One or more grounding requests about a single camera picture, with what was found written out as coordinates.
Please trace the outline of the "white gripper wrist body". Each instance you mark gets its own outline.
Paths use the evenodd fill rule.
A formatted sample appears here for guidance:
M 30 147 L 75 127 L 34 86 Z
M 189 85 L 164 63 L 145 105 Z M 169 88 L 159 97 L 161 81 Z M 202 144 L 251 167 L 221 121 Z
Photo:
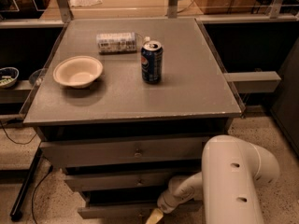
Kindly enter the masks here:
M 165 190 L 158 198 L 158 208 L 166 214 L 173 212 L 180 204 L 186 203 L 193 197 L 191 189 L 170 189 Z

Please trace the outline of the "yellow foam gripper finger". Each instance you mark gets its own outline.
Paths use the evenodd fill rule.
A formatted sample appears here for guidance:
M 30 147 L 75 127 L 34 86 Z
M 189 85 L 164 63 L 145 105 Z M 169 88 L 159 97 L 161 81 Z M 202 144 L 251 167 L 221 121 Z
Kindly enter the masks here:
M 158 222 L 164 217 L 164 212 L 160 208 L 154 208 L 145 224 L 158 224 Z

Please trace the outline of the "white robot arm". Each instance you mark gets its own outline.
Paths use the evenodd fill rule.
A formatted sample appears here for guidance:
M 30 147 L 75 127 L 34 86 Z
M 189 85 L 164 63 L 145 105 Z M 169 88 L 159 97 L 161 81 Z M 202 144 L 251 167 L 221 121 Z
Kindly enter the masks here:
M 202 170 L 172 177 L 146 224 L 157 224 L 190 200 L 204 202 L 206 224 L 264 224 L 256 189 L 275 183 L 279 173 L 278 160 L 267 149 L 215 136 L 204 146 Z

